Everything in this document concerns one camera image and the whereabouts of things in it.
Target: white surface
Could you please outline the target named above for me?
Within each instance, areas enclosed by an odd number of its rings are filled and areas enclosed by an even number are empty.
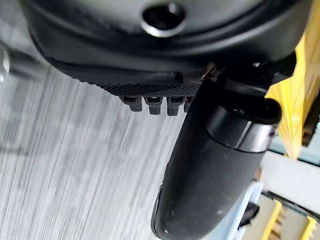
[[[264,155],[261,167],[265,190],[320,214],[320,167],[273,152]]]

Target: grip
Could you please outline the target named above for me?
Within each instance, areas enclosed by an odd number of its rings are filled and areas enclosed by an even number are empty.
[[[191,105],[154,208],[151,227],[160,239],[203,238],[254,178],[281,108],[263,98],[248,106],[252,99],[246,96],[237,96],[230,107],[230,94],[217,92],[206,80]]]

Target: floor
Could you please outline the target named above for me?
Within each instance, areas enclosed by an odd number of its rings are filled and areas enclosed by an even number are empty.
[[[152,240],[150,219],[183,123],[132,113],[34,49],[16,0],[0,0],[0,40],[32,55],[0,83],[0,240]]]

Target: black plastic part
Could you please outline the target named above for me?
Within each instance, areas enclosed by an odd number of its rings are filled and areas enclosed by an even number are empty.
[[[295,52],[277,61],[229,64],[221,71],[217,81],[226,90],[264,97],[271,85],[292,77],[296,64]]]
[[[194,100],[194,98],[191,97],[191,96],[188,96],[186,98],[185,103],[184,103],[184,107],[183,107],[183,110],[184,110],[185,113],[187,113],[189,111],[189,108],[190,108],[191,103],[192,103],[193,100]]]
[[[129,105],[132,112],[142,112],[141,97],[121,96],[120,99],[124,104]]]
[[[163,101],[162,97],[145,97],[144,101],[149,105],[149,112],[151,115],[160,115],[161,113],[161,104]]]
[[[272,126],[266,129],[266,134],[261,134],[258,130],[257,134],[260,135],[253,138],[270,143],[270,136],[274,134],[273,130],[281,119],[281,108],[273,102],[256,104],[247,113],[234,111],[229,105],[230,101],[224,104],[225,99],[232,98],[233,94],[218,88],[211,80],[204,80],[188,111],[166,167],[161,194],[152,218],[153,231],[157,237],[163,240],[203,238],[226,216],[254,178],[266,146],[258,144],[259,147],[256,148],[257,143],[252,142],[254,147],[246,147],[252,152],[239,150],[236,145],[227,146],[233,139],[239,142],[241,138],[246,138],[248,131],[237,122],[229,126],[221,122],[220,128],[228,131],[228,134],[223,135],[221,143],[213,138],[216,137],[215,130],[206,126],[209,121],[219,123],[225,116],[235,116],[241,121],[251,122],[256,128]],[[238,101],[233,101],[239,103],[234,109],[241,109],[239,98]],[[272,108],[266,115],[263,114],[265,108],[256,109],[265,105]],[[229,112],[222,114],[222,119],[219,114],[214,113],[219,112],[220,106]],[[238,134],[240,129],[243,130],[241,135]]]
[[[184,104],[186,97],[183,96],[172,96],[167,97],[167,114],[168,116],[177,116],[180,105]]]
[[[320,122],[320,94],[313,101],[302,129],[302,145],[308,147]]]
[[[245,208],[244,214],[239,224],[239,228],[249,225],[259,213],[260,207],[252,202],[249,202]]]
[[[195,80],[212,62],[264,63],[288,56],[301,39],[312,4],[312,0],[262,1],[222,25],[212,23],[212,28],[158,39],[118,29],[116,21],[101,23],[94,14],[79,10],[77,2],[20,2],[37,48],[52,65],[114,95],[131,97],[193,97],[200,86]],[[215,1],[179,4],[188,15],[194,8],[199,14],[207,11],[210,2]]]

